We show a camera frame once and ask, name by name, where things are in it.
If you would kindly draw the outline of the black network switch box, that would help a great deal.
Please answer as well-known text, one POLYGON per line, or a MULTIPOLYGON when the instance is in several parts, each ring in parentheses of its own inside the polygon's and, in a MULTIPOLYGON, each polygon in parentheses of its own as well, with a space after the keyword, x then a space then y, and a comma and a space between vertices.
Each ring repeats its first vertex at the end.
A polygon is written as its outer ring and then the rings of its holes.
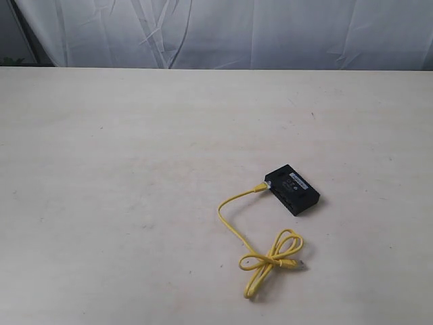
POLYGON ((290 165, 284 165, 265 175, 265 182, 293 216, 298 216, 319 202, 320 193, 290 165))

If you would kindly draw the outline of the black stand pole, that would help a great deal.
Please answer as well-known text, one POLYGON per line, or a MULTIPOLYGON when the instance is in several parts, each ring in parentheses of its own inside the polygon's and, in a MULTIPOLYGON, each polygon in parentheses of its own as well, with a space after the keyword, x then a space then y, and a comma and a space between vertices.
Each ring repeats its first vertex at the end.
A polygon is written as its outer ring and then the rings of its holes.
POLYGON ((21 28, 26 44, 32 55, 33 63, 29 62, 27 63, 27 65, 40 66, 40 67, 54 67, 53 62, 47 55, 41 43, 39 42, 37 36, 35 35, 32 28, 30 27, 27 19, 24 17, 22 11, 18 7, 16 1, 14 0, 8 1, 8 5, 11 8, 12 12, 14 13, 14 16, 21 28))

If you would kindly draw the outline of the white backdrop curtain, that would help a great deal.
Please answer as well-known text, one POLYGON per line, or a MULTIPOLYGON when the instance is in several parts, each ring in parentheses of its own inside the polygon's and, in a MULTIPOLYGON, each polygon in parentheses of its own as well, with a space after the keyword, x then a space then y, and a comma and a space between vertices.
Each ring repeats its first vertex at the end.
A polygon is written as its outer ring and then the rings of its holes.
POLYGON ((19 1, 56 66, 431 70, 431 1, 19 1))

